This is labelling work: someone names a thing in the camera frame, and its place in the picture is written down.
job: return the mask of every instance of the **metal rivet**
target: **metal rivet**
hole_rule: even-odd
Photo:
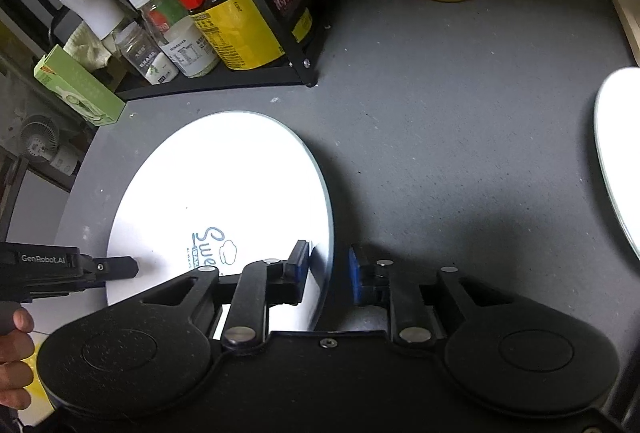
[[[431,332],[422,327],[407,327],[400,332],[400,339],[408,343],[424,343],[431,339]]]
[[[255,330],[249,327],[231,327],[225,330],[225,339],[232,345],[241,345],[255,339]]]
[[[333,337],[325,337],[324,339],[320,339],[320,346],[323,348],[335,348],[338,346],[338,341]]]

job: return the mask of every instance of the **white wall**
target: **white wall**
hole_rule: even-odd
[[[53,245],[68,198],[66,191],[27,171],[7,241]]]

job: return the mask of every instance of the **green box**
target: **green box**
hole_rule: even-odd
[[[113,124],[124,109],[124,101],[87,72],[60,45],[36,64],[33,77],[94,126]]]

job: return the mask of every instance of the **small fan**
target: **small fan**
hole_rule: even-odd
[[[72,175],[79,162],[78,152],[66,143],[60,143],[60,130],[45,115],[28,116],[20,129],[22,155],[33,162],[49,164],[66,175]]]

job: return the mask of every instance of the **yellow label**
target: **yellow label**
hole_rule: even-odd
[[[291,1],[274,0],[274,3],[278,9],[283,9]],[[232,70],[257,68],[284,54],[252,0],[227,0],[191,17]],[[311,14],[305,10],[292,30],[296,41],[302,41],[311,24]]]

